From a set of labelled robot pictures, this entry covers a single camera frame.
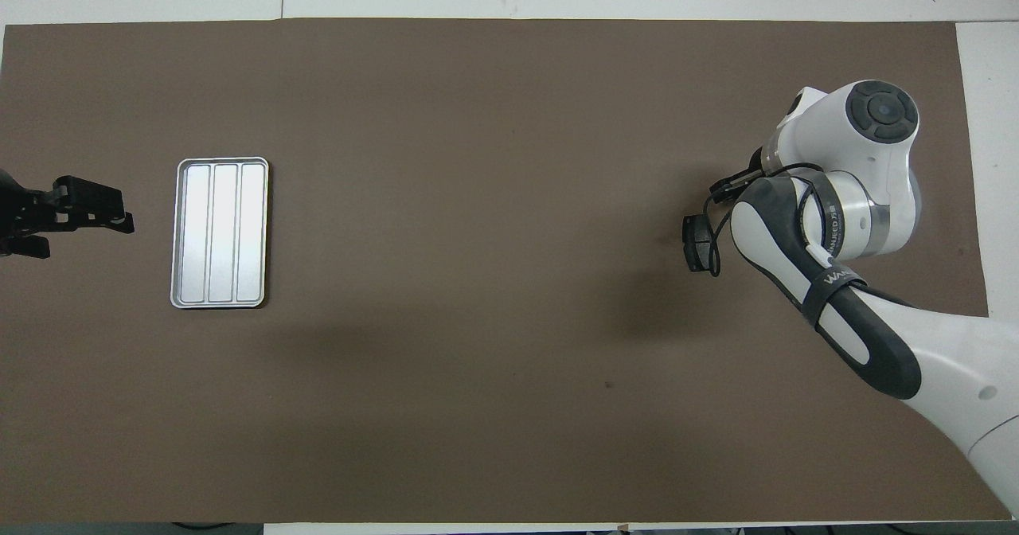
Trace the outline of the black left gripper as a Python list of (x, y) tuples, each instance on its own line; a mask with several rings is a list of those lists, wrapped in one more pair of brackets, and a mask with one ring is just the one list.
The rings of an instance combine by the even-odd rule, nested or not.
[(48, 259), (49, 240), (39, 232), (73, 232), (107, 228), (135, 233), (135, 219), (125, 209), (123, 191), (65, 175), (51, 191), (23, 188), (1, 170), (1, 256)]

